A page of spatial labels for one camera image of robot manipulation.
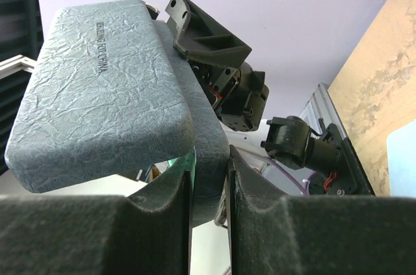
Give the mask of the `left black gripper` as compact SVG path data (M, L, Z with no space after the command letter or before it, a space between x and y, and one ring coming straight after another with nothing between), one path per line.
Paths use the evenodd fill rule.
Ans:
M233 131L257 131L269 89L266 73L244 62L252 48L191 0L170 0L165 11L174 49L206 65L191 68L216 117Z

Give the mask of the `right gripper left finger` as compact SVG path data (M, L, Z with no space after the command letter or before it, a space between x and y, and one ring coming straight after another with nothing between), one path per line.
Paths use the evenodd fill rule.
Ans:
M195 156L130 196L2 196L2 274L188 274Z

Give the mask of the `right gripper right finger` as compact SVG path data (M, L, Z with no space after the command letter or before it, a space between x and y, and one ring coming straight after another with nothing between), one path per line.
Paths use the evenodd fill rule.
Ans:
M227 166L233 274L414 274L415 200L291 196L235 149Z

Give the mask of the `grey glasses case green lining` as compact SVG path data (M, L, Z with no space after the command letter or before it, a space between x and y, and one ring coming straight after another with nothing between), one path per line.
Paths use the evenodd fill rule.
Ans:
M142 0L60 9L6 144L19 183L45 193L193 154L193 224L211 221L229 144L173 43Z

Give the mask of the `light blue cleaning cloth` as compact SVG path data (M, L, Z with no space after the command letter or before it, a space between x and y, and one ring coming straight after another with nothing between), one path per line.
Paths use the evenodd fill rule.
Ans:
M390 195L415 198L415 120L387 137Z

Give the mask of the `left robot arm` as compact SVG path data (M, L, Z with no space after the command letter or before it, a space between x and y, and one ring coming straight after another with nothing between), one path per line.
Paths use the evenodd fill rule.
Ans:
M170 0L166 13L173 47L190 64L217 118L234 132L257 131L269 89L265 73L246 63L251 47L191 0ZM342 125L322 116L318 124L319 131L296 116L273 117L259 146L287 168L320 174L325 194L373 195Z

